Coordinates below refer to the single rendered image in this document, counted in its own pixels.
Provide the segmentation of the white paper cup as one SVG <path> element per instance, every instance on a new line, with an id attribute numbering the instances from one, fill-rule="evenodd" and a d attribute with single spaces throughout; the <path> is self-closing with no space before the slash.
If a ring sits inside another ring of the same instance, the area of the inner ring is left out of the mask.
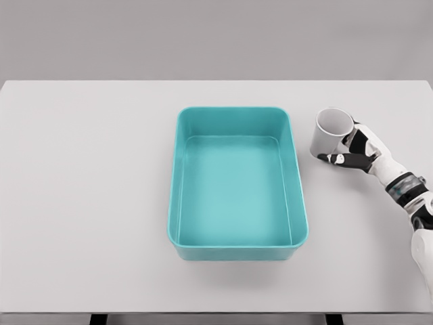
<path id="1" fill-rule="evenodd" d="M 331 154 L 344 137 L 354 128 L 354 120 L 346 111 L 330 107 L 320 110 L 315 117 L 315 129 L 310 153 L 317 158 L 320 154 Z"/>

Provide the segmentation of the teal plastic basket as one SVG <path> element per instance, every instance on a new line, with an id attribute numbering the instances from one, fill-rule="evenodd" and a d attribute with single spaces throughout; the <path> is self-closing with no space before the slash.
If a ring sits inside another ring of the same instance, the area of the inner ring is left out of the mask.
<path id="1" fill-rule="evenodd" d="M 309 225 L 285 110 L 180 111 L 167 235 L 186 261 L 284 261 L 305 243 Z"/>

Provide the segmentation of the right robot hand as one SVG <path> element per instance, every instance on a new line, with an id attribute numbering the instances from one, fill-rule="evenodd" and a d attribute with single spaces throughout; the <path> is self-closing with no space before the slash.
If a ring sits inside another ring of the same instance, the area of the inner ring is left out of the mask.
<path id="1" fill-rule="evenodd" d="M 395 161 L 389 149 L 366 125 L 355 120 L 353 122 L 352 131 L 341 140 L 348 152 L 320 153 L 317 158 L 337 167 L 360 169 L 371 174 L 392 169 Z"/>

